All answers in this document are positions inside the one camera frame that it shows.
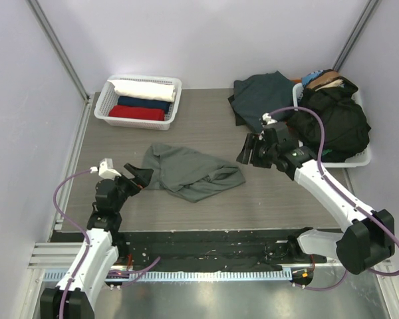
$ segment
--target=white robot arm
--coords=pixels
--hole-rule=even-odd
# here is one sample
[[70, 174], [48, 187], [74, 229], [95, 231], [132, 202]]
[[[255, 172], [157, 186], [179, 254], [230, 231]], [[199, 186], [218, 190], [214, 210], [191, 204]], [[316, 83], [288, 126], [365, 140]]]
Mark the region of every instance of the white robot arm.
[[342, 231], [328, 233], [304, 229], [297, 234], [292, 251], [300, 255], [315, 254], [338, 259], [353, 274], [359, 274], [391, 257], [394, 241], [358, 210], [371, 215], [394, 233], [391, 214], [386, 210], [375, 211], [357, 199], [326, 169], [321, 171], [316, 155], [308, 147], [299, 147], [285, 123], [271, 118], [263, 120], [268, 124], [261, 134], [247, 135], [237, 161], [264, 168], [276, 165], [279, 171], [311, 192], [334, 217]]
[[64, 296], [65, 318], [94, 318], [96, 299], [109, 270], [118, 257], [128, 255], [124, 235], [118, 232], [122, 221], [120, 209], [128, 197], [149, 185], [153, 173], [152, 169], [139, 169], [129, 163], [124, 168], [134, 177], [127, 178], [117, 172], [111, 159], [104, 159], [97, 168], [90, 169], [97, 171], [103, 180], [96, 184], [96, 201], [86, 227], [88, 240], [84, 240], [74, 262], [56, 287], [43, 291], [41, 319], [56, 319]]

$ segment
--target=crumpled gray cloth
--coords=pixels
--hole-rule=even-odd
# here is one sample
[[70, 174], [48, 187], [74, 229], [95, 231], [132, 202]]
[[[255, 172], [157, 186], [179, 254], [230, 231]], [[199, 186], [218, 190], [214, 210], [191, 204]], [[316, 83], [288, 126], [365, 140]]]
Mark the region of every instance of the crumpled gray cloth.
[[143, 168], [154, 174], [146, 189], [165, 189], [192, 203], [245, 183], [238, 166], [190, 148], [152, 144]]

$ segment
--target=wooden table surface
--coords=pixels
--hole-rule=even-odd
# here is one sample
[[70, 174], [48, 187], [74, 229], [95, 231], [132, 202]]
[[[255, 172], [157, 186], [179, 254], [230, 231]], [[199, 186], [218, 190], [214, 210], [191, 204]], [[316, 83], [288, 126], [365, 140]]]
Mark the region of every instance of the wooden table surface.
[[[152, 142], [187, 146], [235, 162], [248, 129], [235, 126], [227, 97], [231, 89], [183, 90], [179, 111], [168, 131], [113, 127], [91, 112], [77, 171], [112, 158], [124, 171], [130, 162], [140, 166]], [[142, 191], [121, 210], [121, 231], [190, 229], [286, 229], [337, 227], [333, 217], [305, 189], [284, 173], [239, 164], [247, 182], [198, 203], [173, 197], [166, 191]], [[343, 184], [341, 169], [330, 172]], [[83, 227], [92, 213], [97, 175], [74, 180], [66, 213]], [[64, 223], [63, 231], [73, 231]]]

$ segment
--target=folded blue clothing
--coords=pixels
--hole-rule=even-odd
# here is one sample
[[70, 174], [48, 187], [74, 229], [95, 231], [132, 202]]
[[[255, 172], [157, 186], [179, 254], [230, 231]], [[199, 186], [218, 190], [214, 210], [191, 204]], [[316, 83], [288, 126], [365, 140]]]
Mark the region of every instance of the folded blue clothing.
[[118, 98], [118, 105], [133, 106], [136, 108], [158, 108], [165, 113], [170, 109], [170, 102], [158, 100], [145, 100], [143, 98], [132, 98], [130, 96], [120, 96]]
[[310, 83], [311, 80], [316, 79], [318, 76], [321, 75], [321, 73], [324, 72], [323, 70], [320, 71], [314, 71], [304, 77], [301, 78], [301, 84], [303, 85], [303, 88], [306, 87]]

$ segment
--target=plastic laundry basket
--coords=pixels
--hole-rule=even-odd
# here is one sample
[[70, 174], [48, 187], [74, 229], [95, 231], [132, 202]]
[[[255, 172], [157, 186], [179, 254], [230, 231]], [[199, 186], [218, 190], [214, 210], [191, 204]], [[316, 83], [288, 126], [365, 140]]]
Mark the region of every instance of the plastic laundry basket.
[[182, 82], [178, 78], [164, 78], [160, 76], [142, 76], [142, 75], [113, 75], [109, 80], [131, 80], [140, 82], [153, 82], [158, 84], [173, 84], [176, 88], [176, 97], [170, 106], [164, 121], [137, 120], [133, 118], [114, 118], [108, 116], [111, 109], [117, 104], [119, 95], [114, 91], [114, 85], [106, 82], [100, 93], [94, 116], [104, 120], [112, 126], [124, 126], [127, 128], [147, 128], [150, 130], [168, 130], [170, 124], [174, 121], [178, 113], [180, 94], [182, 93]]
[[[297, 107], [299, 106], [298, 101], [301, 99], [303, 95], [303, 85], [301, 83], [298, 83], [294, 85], [293, 87], [293, 101], [294, 101], [294, 106]], [[354, 93], [352, 95], [352, 99], [356, 104], [358, 104], [361, 108], [363, 108], [362, 105], [362, 98], [360, 97], [360, 91]], [[365, 166], [368, 165], [369, 162], [371, 161], [371, 151], [370, 147], [368, 147], [361, 153], [356, 154], [352, 158], [346, 159], [345, 162], [343, 163], [323, 163], [325, 167], [358, 167], [358, 166]]]

